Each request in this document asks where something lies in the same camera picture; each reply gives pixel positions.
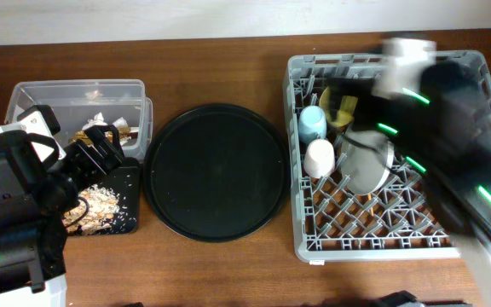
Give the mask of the wooden chopstick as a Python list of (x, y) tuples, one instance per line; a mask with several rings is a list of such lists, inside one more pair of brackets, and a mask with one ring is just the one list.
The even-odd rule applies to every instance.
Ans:
[(373, 204), (371, 203), (371, 200), (372, 200), (372, 194), (368, 194), (368, 195), (367, 195), (367, 199), (368, 199), (369, 204), (371, 204), (371, 206), (369, 207), (369, 210), (370, 210), (370, 215), (373, 217), (373, 216), (374, 216), (374, 212), (373, 212)]

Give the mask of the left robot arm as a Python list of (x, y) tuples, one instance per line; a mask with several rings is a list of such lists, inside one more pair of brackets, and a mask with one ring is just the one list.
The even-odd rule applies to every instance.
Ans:
[(51, 136), (0, 134), (0, 306), (66, 303), (62, 217), (81, 202), (80, 191), (124, 161), (114, 126), (85, 134), (91, 143), (69, 144), (64, 159)]

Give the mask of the white napkin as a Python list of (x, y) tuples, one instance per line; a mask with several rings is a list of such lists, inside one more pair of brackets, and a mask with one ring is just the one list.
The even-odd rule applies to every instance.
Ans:
[[(82, 127), (82, 130), (87, 130), (95, 125), (107, 125), (102, 113), (98, 113), (94, 116), (94, 118), (88, 119), (87, 123)], [(123, 117), (114, 120), (111, 125), (117, 128), (119, 131), (130, 132), (128, 122)]]

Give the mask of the pale grey plate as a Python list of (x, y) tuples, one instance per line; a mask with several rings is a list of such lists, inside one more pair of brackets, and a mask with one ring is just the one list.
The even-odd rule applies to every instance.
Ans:
[(348, 190), (357, 195), (380, 189), (390, 175), (395, 158), (389, 138), (374, 130), (348, 130), (340, 153), (345, 155), (340, 171), (349, 177)]

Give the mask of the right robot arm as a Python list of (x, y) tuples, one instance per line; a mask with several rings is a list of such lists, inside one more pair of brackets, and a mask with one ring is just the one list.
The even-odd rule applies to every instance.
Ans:
[(336, 107), (381, 132), (424, 178), (436, 220), (491, 305), (491, 108), (474, 72), (436, 44), (389, 38), (379, 78), (332, 77)]

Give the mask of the pink cup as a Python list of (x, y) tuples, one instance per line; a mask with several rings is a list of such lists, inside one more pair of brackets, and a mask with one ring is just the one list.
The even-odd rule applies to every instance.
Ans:
[(307, 147), (303, 168), (313, 178), (330, 176), (335, 167), (335, 154), (332, 144), (325, 139), (313, 140)]

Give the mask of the yellow bowl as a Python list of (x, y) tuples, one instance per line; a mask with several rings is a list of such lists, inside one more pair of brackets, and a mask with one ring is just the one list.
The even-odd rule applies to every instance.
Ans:
[(342, 130), (354, 120), (354, 112), (358, 102), (355, 96), (337, 96), (326, 87), (320, 98), (319, 106), (326, 116), (327, 123), (336, 129)]

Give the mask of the gold snack wrapper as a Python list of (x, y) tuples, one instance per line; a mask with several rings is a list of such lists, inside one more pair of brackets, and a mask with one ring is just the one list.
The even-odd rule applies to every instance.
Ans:
[[(119, 143), (124, 146), (127, 142), (132, 139), (136, 139), (139, 135), (138, 127), (118, 127), (119, 133)], [(92, 145), (93, 142), (86, 136), (83, 131), (76, 132), (75, 135), (69, 140), (69, 142), (75, 142), (77, 140), (82, 140), (87, 145)]]

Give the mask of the food scraps and rice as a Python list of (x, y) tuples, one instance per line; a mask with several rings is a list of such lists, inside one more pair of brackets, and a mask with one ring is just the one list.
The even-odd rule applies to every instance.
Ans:
[(136, 229), (137, 207), (131, 196), (94, 184), (78, 195), (78, 206), (63, 214), (70, 236), (122, 235)]

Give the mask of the blue cup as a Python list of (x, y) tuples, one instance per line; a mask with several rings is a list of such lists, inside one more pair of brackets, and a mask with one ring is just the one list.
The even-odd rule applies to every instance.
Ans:
[(316, 139), (326, 137), (325, 112), (317, 106), (308, 106), (299, 115), (298, 123), (299, 141), (308, 146)]

